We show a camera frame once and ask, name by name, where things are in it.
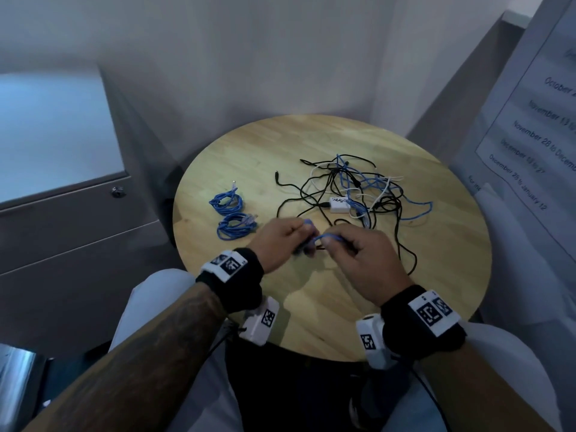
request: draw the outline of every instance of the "black wrist strap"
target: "black wrist strap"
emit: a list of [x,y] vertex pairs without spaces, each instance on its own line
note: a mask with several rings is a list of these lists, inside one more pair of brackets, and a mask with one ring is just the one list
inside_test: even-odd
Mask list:
[[[412,285],[381,307],[384,344],[395,354],[407,359],[422,359],[437,351],[457,350],[462,347],[466,338],[466,332],[457,323],[439,336],[432,332],[429,325],[419,317],[418,311],[408,305],[424,293],[426,290],[420,285]],[[439,315],[439,319],[454,312],[441,299],[439,301],[441,309],[430,305],[432,311]]]
[[[260,282],[264,276],[264,270],[258,257],[246,247],[234,249],[234,252],[240,254],[248,263],[236,269],[226,282],[209,271],[202,271],[196,278],[197,282],[208,285],[220,298],[220,303],[228,313],[256,309],[262,303]],[[227,255],[221,254],[211,264],[226,269],[226,258]]]

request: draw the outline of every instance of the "hand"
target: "hand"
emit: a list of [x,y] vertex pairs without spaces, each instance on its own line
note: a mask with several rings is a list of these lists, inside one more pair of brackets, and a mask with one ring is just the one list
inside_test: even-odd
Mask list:
[[382,306],[400,291],[414,283],[406,274],[390,239],[378,230],[341,224],[325,233],[340,235],[358,251],[352,254],[335,239],[322,238],[322,245],[352,286],[376,306]]
[[[247,245],[258,257],[265,274],[280,268],[307,239],[318,236],[320,232],[302,218],[273,218],[258,229],[256,236]],[[311,243],[306,254],[314,255],[316,246]]]

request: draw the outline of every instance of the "cabinet top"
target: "cabinet top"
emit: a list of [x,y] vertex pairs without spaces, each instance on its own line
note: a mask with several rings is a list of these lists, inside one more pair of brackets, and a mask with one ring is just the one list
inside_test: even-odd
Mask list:
[[0,209],[125,174],[97,67],[0,75]]

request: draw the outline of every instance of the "white pants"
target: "white pants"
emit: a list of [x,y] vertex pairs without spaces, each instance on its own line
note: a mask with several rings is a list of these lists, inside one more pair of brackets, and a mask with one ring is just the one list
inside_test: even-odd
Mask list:
[[[174,303],[194,285],[179,269],[164,269],[136,286],[122,314],[110,350]],[[468,340],[512,388],[557,431],[561,430],[556,397],[542,364],[512,334],[486,325],[467,324]],[[240,410],[228,382],[222,343],[200,369],[168,432],[242,431]],[[438,410],[414,379],[382,432],[443,432]]]

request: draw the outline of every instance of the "wristband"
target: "wristband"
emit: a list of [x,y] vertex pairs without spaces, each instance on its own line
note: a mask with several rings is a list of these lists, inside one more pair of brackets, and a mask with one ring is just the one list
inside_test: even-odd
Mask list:
[[242,247],[225,250],[205,263],[197,282],[202,282],[220,298],[227,313],[256,309],[262,303],[260,281],[264,270],[256,254]]
[[462,347],[466,332],[460,316],[435,291],[412,285],[381,307],[386,347],[408,359]]

